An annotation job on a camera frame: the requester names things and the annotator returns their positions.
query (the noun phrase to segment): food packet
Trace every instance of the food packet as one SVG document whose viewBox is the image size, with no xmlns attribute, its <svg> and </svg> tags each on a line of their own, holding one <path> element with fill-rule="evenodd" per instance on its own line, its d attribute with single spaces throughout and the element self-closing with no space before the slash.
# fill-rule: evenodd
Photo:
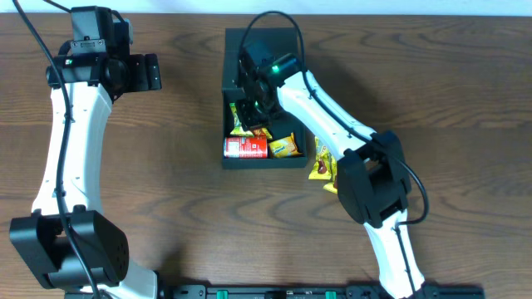
<svg viewBox="0 0 532 299">
<path fill-rule="evenodd" d="M 331 171 L 332 171 L 332 182 L 326 183 L 325 186 L 323 186 L 323 188 L 329 192 L 338 194 L 338 172 L 337 172 L 338 168 L 337 168 L 336 159 L 334 159 L 332 155 L 331 155 Z"/>
<path fill-rule="evenodd" d="M 285 158 L 301 154 L 298 152 L 298 146 L 296 145 L 293 133 L 289 137 L 270 142 L 268 146 L 275 158 Z"/>
<path fill-rule="evenodd" d="M 316 163 L 314 163 L 313 170 L 308 175 L 308 179 L 331 179 L 331 164 L 330 152 L 322 141 L 316 136 Z"/>
<path fill-rule="evenodd" d="M 255 137 L 264 137 L 267 140 L 272 140 L 273 136 L 269 133 L 268 129 L 266 128 L 260 128 L 253 130 L 253 134 Z"/>
<path fill-rule="evenodd" d="M 236 105 L 235 103 L 229 103 L 229 108 L 233 113 L 234 118 L 234 129 L 229 133 L 231 136 L 240 136 L 240 137 L 255 137 L 251 131 L 242 129 L 242 123 L 240 123 L 239 116 L 236 114 Z"/>
</svg>

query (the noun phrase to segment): snack package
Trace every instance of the snack package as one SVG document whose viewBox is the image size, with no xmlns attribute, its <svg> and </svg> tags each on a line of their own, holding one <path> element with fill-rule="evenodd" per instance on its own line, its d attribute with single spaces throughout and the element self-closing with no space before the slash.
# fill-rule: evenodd
<svg viewBox="0 0 532 299">
<path fill-rule="evenodd" d="M 275 158 L 285 158 L 301 154 L 298 152 L 298 147 L 296 146 L 293 133 L 290 134 L 289 137 L 284 137 L 280 140 L 270 142 L 268 146 L 272 151 L 273 157 Z"/>
<path fill-rule="evenodd" d="M 261 137 L 229 137 L 224 140 L 224 157 L 268 158 L 268 141 Z"/>
<path fill-rule="evenodd" d="M 316 163 L 314 163 L 308 179 L 331 179 L 331 164 L 329 162 L 331 153 L 318 137 L 314 137 L 314 141 L 316 142 Z"/>
<path fill-rule="evenodd" d="M 268 129 L 266 128 L 255 129 L 253 130 L 253 134 L 255 135 L 255 137 L 264 137 L 267 140 L 273 139 L 272 135 L 269 133 Z"/>
<path fill-rule="evenodd" d="M 231 136 L 255 137 L 252 132 L 242 129 L 242 123 L 240 123 L 239 116 L 236 114 L 235 103 L 229 103 L 229 108 L 231 108 L 231 112 L 233 113 L 234 118 L 234 129 L 229 134 Z"/>
<path fill-rule="evenodd" d="M 332 171 L 332 182 L 326 183 L 325 186 L 323 186 L 323 188 L 329 192 L 338 194 L 338 173 L 337 173 L 338 169 L 337 169 L 336 159 L 334 159 L 332 155 L 331 155 L 331 171 Z"/>
</svg>

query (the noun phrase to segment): open box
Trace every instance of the open box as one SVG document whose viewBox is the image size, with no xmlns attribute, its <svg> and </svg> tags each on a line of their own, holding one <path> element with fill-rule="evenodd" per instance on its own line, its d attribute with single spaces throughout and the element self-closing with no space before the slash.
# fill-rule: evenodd
<svg viewBox="0 0 532 299">
<path fill-rule="evenodd" d="M 244 92 L 233 83 L 237 76 L 237 55 L 243 34 L 244 29 L 241 28 L 228 28 L 225 30 L 224 74 L 222 77 L 224 138 L 232 137 L 229 133 L 234 128 L 234 117 L 229 108 L 229 103 L 234 103 L 245 97 Z M 257 40 L 266 44 L 275 56 L 282 56 L 287 53 L 298 55 L 297 35 L 293 28 L 254 28 L 249 32 L 246 43 Z M 271 153 L 268 153 L 267 159 L 225 158 L 222 140 L 220 142 L 222 147 L 222 167 L 224 169 L 272 169 L 302 168 L 307 165 L 307 131 L 301 121 L 289 113 L 284 113 L 279 118 L 272 120 L 272 125 L 268 127 L 268 131 L 272 134 L 273 140 L 282 139 L 293 133 L 298 151 L 302 154 L 282 159 L 273 158 Z"/>
</svg>

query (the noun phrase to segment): white arm segment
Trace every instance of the white arm segment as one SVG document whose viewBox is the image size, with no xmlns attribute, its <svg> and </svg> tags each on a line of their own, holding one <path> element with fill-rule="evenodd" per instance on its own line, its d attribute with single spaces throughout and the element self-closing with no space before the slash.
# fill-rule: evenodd
<svg viewBox="0 0 532 299">
<path fill-rule="evenodd" d="M 310 71 L 307 71 L 307 77 L 308 83 L 316 91 L 316 95 L 330 111 L 344 123 L 352 124 L 352 128 L 359 134 L 366 136 L 368 139 L 372 138 L 371 134 L 375 130 L 355 120 L 340 107 L 319 86 Z M 356 150 L 365 144 L 356 137 L 350 136 L 316 100 L 309 98 L 309 92 L 305 87 L 301 72 L 289 77 L 284 83 L 282 87 L 277 89 L 279 104 L 287 112 L 301 120 L 328 147 L 336 160 L 340 160 L 344 156 L 345 150 Z M 383 222 L 382 228 L 373 228 L 368 223 L 364 223 L 364 227 L 372 241 L 373 251 L 377 256 L 380 269 L 379 280 L 384 289 L 394 298 L 404 298 L 412 295 L 399 241 L 396 233 L 392 230 L 397 222 L 403 220 L 406 220 L 406 210 L 403 213 L 396 212 L 387 218 Z M 417 268 L 406 227 L 400 226 L 400 229 L 412 280 L 416 290 L 419 290 L 425 278 Z"/>
<path fill-rule="evenodd" d="M 75 205 L 82 204 L 86 210 L 96 210 L 103 215 L 100 200 L 101 146 L 107 118 L 112 110 L 112 101 L 102 85 L 88 86 L 86 82 L 66 84 L 72 106 L 72 123 L 66 148 L 63 188 L 66 211 L 72 212 Z M 57 160 L 64 129 L 65 102 L 61 89 L 52 90 L 53 125 L 47 167 L 41 189 L 33 202 L 32 211 L 41 209 L 41 214 L 57 215 L 56 187 Z M 118 287 L 99 285 L 115 299 L 156 299 L 157 276 L 130 260 L 126 278 Z M 92 293 L 91 287 L 82 292 Z"/>
</svg>

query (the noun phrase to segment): green component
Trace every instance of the green component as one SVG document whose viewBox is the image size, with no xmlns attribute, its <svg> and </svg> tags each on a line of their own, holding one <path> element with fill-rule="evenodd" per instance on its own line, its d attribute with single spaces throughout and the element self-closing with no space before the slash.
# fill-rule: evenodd
<svg viewBox="0 0 532 299">
<path fill-rule="evenodd" d="M 227 291 L 217 291 L 216 292 L 216 299 L 228 299 L 228 298 L 229 298 L 229 293 Z"/>
<path fill-rule="evenodd" d="M 325 299 L 336 299 L 336 292 L 325 292 Z"/>
</svg>

